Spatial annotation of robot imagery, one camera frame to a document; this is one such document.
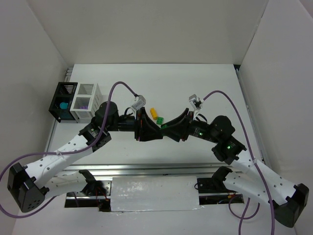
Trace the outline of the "teal round flower lego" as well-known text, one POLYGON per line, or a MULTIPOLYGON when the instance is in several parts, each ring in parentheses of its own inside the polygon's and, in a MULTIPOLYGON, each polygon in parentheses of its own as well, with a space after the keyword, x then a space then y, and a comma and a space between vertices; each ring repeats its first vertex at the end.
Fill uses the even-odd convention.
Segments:
POLYGON ((68 108, 68 103, 67 102, 61 102, 59 104, 59 107, 61 110, 66 110, 68 108))

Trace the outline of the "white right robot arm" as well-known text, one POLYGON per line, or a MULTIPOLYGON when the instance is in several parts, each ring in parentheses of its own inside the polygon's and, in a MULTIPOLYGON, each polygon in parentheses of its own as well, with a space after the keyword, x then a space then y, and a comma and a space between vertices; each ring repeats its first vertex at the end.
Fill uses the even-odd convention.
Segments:
POLYGON ((178 118, 161 126, 162 134, 175 141, 193 136, 215 143, 212 148, 215 157, 231 166, 221 167, 215 173, 222 186, 269 205, 279 223, 294 227, 307 205, 309 188, 288 181, 253 159, 247 148, 232 136, 235 129, 228 117, 217 116, 208 124, 194 119, 193 115, 186 109, 178 118))

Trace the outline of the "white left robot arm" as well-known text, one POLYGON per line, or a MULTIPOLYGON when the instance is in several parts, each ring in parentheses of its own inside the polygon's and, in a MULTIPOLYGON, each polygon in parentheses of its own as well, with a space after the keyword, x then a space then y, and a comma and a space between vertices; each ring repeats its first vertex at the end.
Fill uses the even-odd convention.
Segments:
POLYGON ((111 140, 110 131, 134 132, 137 141, 163 138, 144 107, 119 115, 114 102, 102 103, 91 122, 52 155, 25 166, 16 163, 10 167, 7 188, 20 210, 30 212, 45 199, 72 191, 86 196, 109 195, 110 185, 96 180, 86 169, 68 175, 61 175, 61 172, 107 144, 111 140))

